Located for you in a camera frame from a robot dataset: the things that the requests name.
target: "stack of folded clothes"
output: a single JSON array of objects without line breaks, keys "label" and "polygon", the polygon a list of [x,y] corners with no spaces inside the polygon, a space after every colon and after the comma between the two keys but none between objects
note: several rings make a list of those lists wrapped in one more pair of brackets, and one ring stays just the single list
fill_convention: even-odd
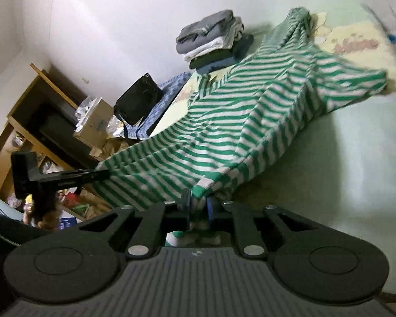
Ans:
[{"label": "stack of folded clothes", "polygon": [[254,41],[243,33],[244,24],[232,10],[223,10],[182,29],[176,51],[199,74],[226,68],[244,58]]}]

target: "wooden cabinet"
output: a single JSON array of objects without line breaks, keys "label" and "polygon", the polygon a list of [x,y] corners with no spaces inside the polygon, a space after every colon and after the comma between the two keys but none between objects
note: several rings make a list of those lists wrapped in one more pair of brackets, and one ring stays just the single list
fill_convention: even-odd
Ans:
[{"label": "wooden cabinet", "polygon": [[[33,64],[31,67],[38,76],[12,108],[0,135],[0,199],[5,202],[14,193],[11,168],[13,151],[35,151],[38,166],[44,161],[52,161],[68,170],[93,168],[97,164],[89,156],[90,149],[72,136],[76,124],[77,103],[50,81],[47,72],[40,71]],[[48,118],[49,113],[55,113],[52,115],[54,119],[50,118],[46,124],[44,119]],[[62,144],[57,139],[59,136],[63,138],[60,142]],[[84,219],[68,209],[65,210],[81,220]]]}]

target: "bedding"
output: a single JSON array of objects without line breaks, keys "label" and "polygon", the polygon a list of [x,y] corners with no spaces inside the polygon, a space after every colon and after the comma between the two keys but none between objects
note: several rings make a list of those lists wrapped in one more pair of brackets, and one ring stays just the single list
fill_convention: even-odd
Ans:
[{"label": "bedding", "polygon": [[[255,209],[278,204],[375,244],[390,263],[384,291],[396,294],[396,53],[376,18],[357,0],[324,5],[315,13],[315,42],[355,65],[386,69],[387,96],[310,123],[278,163],[239,186],[233,199]],[[212,73],[212,81],[229,70]],[[186,115],[198,81],[193,73],[152,136]]]},{"label": "bedding", "polygon": [[[313,16],[316,20],[313,38],[321,50],[337,54],[359,67],[386,70],[387,88],[383,94],[396,92],[395,48],[380,23],[358,0],[329,0]],[[258,36],[254,44],[258,46]],[[220,80],[230,69],[228,67],[211,73],[212,80]],[[197,91],[198,79],[199,75],[194,72],[151,136],[186,115],[186,102]]]}]

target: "white folded cloth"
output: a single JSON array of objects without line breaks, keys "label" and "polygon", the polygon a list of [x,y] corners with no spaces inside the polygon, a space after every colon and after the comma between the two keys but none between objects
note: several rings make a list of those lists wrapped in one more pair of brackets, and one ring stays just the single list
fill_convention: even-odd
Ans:
[{"label": "white folded cloth", "polygon": [[230,49],[235,40],[241,39],[243,30],[244,24],[242,23],[242,19],[240,17],[235,17],[235,22],[225,36],[217,37],[211,42],[203,44],[187,54],[183,54],[183,59],[189,62],[194,58],[203,56],[217,49]]}]

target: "striped blanket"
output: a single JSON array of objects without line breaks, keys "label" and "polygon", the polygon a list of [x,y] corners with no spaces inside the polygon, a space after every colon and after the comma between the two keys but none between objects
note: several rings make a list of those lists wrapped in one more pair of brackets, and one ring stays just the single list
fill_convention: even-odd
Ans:
[{"label": "striped blanket", "polygon": [[286,151],[315,116],[379,93],[386,73],[353,67],[310,40],[313,21],[304,8],[266,35],[261,47],[220,80],[202,76],[188,113],[100,166],[109,180],[94,183],[113,206],[146,209],[176,200],[184,188],[196,201],[228,199]]}]

